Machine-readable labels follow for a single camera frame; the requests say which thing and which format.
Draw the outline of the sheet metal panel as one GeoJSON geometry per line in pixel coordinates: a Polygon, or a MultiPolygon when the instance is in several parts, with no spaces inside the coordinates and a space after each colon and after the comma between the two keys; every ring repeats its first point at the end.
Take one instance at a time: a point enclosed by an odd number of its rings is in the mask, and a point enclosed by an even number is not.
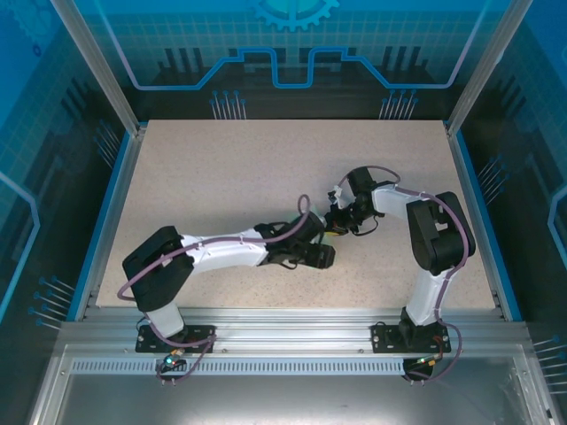
{"type": "Polygon", "coordinates": [[[28,425],[567,425],[534,358],[463,358],[434,382],[393,375],[72,375],[50,361],[28,425]]]}

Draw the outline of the aluminium mounting rail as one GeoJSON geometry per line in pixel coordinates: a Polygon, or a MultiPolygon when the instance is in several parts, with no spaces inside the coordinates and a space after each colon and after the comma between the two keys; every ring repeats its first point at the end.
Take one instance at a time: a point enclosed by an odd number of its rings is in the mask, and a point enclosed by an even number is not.
{"type": "MultiPolygon", "coordinates": [[[[213,325],[217,355],[368,355],[369,329],[381,321],[396,324],[398,308],[183,308],[190,325],[213,325]]],[[[136,322],[133,307],[94,307],[82,321],[62,325],[56,342],[69,354],[124,355],[134,350],[136,322]]],[[[468,357],[509,356],[530,343],[526,325],[505,321],[497,309],[456,309],[443,313],[462,334],[468,357]]]]}

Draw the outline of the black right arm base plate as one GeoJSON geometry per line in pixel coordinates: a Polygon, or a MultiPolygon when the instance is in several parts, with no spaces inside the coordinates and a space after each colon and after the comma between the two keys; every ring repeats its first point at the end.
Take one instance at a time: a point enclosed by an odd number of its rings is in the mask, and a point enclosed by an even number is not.
{"type": "Polygon", "coordinates": [[[435,353],[452,351],[447,328],[437,322],[416,327],[401,321],[396,325],[377,322],[370,329],[374,353],[435,353]]]}

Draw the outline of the aluminium side rail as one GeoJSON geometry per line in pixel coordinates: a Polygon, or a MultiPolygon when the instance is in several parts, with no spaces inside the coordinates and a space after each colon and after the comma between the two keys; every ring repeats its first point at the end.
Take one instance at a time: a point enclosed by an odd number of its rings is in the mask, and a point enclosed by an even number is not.
{"type": "Polygon", "coordinates": [[[147,127],[148,122],[143,122],[138,135],[133,136],[126,133],[120,144],[71,305],[67,311],[66,321],[83,320],[93,292],[97,291],[103,282],[113,240],[147,127]]]}
{"type": "Polygon", "coordinates": [[[447,129],[447,140],[468,207],[470,227],[476,237],[477,250],[483,262],[488,284],[498,300],[501,315],[506,321],[523,321],[524,317],[521,314],[516,293],[509,278],[478,178],[461,131],[458,130],[453,134],[447,129]]]}

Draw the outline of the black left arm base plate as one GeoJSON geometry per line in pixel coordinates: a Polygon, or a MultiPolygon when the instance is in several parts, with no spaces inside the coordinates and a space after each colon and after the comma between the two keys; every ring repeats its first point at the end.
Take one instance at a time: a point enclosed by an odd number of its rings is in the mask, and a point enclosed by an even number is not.
{"type": "MultiPolygon", "coordinates": [[[[178,344],[191,344],[191,347],[184,348],[186,353],[201,353],[206,343],[196,345],[196,342],[206,340],[208,337],[216,334],[216,327],[211,325],[190,326],[186,325],[184,329],[174,336],[167,339],[178,344]]],[[[176,346],[166,344],[158,338],[149,325],[143,325],[138,330],[136,340],[136,352],[140,353],[170,353],[175,350],[176,346]]]]}

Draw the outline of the aluminium frame post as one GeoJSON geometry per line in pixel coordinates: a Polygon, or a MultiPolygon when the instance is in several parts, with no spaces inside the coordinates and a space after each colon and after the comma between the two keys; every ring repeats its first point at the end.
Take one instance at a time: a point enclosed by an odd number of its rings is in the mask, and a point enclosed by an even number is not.
{"type": "Polygon", "coordinates": [[[123,127],[138,137],[141,124],[74,0],[50,0],[123,127]]]}
{"type": "Polygon", "coordinates": [[[483,55],[449,117],[446,124],[447,136],[449,138],[456,137],[457,132],[478,100],[493,70],[501,61],[505,50],[508,48],[532,2],[533,0],[510,0],[508,8],[503,13],[491,40],[487,44],[483,55]]]}

